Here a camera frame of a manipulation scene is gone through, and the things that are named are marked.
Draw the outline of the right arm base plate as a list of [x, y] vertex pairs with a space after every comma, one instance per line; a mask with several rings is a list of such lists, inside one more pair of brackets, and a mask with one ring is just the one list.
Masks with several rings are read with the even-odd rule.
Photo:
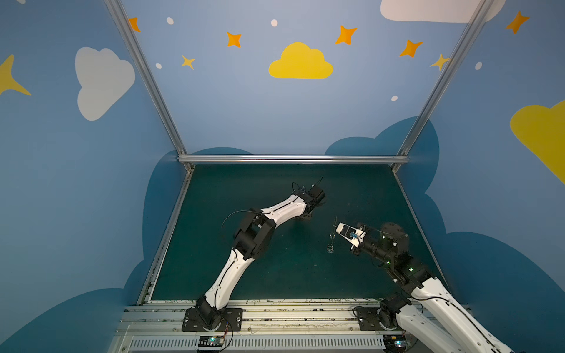
[[353, 315], [361, 331], [393, 331], [398, 328], [395, 315], [386, 308], [356, 306]]

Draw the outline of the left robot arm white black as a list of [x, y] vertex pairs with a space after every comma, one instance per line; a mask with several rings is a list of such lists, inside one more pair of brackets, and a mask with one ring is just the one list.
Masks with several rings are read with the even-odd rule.
[[269, 247], [278, 226], [291, 219], [307, 219], [321, 204], [325, 192], [318, 185], [294, 189], [285, 200], [261, 209], [250, 209], [235, 233], [225, 266], [215, 282], [196, 301], [195, 309], [206, 330], [223, 320], [230, 297], [247, 268]]

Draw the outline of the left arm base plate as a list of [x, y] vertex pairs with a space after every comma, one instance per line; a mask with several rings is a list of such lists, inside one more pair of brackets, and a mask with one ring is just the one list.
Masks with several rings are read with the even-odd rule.
[[181, 330], [183, 332], [220, 332], [228, 329], [239, 332], [242, 319], [243, 310], [241, 308], [227, 308], [219, 313], [210, 313], [205, 316], [195, 307], [190, 307], [185, 312]]

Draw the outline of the metal keyring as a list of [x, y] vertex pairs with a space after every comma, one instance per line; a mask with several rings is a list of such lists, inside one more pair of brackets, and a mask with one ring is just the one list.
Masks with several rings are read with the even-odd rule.
[[327, 253], [328, 254], [333, 254], [334, 253], [334, 241], [335, 241], [335, 237], [336, 237], [336, 233], [335, 232], [331, 232], [329, 234], [329, 243], [327, 245]]

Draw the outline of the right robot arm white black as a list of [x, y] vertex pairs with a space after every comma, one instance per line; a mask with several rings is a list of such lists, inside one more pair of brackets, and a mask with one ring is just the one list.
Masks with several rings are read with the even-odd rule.
[[403, 295], [380, 302], [382, 328], [402, 330], [433, 352], [511, 352], [468, 313], [422, 261], [410, 255], [410, 238], [400, 225], [388, 222], [375, 229], [362, 223], [338, 223], [334, 232], [350, 243], [351, 253], [365, 253], [380, 261], [403, 290]]

